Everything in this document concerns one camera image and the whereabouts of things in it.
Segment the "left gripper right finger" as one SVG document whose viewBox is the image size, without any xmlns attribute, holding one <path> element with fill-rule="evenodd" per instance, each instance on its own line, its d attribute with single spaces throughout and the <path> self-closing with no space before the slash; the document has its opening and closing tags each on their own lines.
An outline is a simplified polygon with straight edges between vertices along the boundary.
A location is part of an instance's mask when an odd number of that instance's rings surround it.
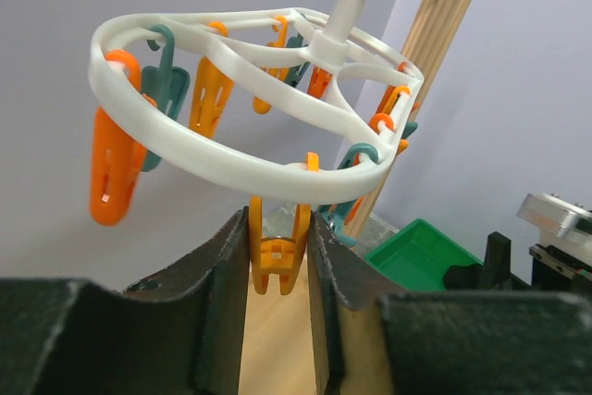
<svg viewBox="0 0 592 395">
<path fill-rule="evenodd" d="M 591 300 L 573 292 L 404 290 L 319 214 L 308 238 L 319 394 L 587 394 Z"/>
</svg>

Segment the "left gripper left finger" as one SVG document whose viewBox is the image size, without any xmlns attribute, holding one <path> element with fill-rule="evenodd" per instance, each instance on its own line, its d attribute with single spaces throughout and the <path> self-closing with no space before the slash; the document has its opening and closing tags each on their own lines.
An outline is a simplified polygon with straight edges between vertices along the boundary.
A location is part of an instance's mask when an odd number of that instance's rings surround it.
<svg viewBox="0 0 592 395">
<path fill-rule="evenodd" d="M 248 212 L 121 292 L 81 278 L 1 282 L 5 394 L 234 394 Z"/>
</svg>

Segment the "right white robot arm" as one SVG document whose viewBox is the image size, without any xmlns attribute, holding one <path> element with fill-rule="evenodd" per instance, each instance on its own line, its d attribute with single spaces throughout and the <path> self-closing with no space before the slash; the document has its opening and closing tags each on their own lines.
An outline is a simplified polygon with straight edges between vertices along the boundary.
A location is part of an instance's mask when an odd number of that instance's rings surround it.
<svg viewBox="0 0 592 395">
<path fill-rule="evenodd" d="M 512 242 L 493 232 L 477 287 L 480 290 L 569 291 L 591 296 L 591 211 L 570 204 L 557 194 L 524 198 L 517 216 L 539 230 L 538 241 L 528 248 L 531 283 L 511 272 Z"/>
</svg>

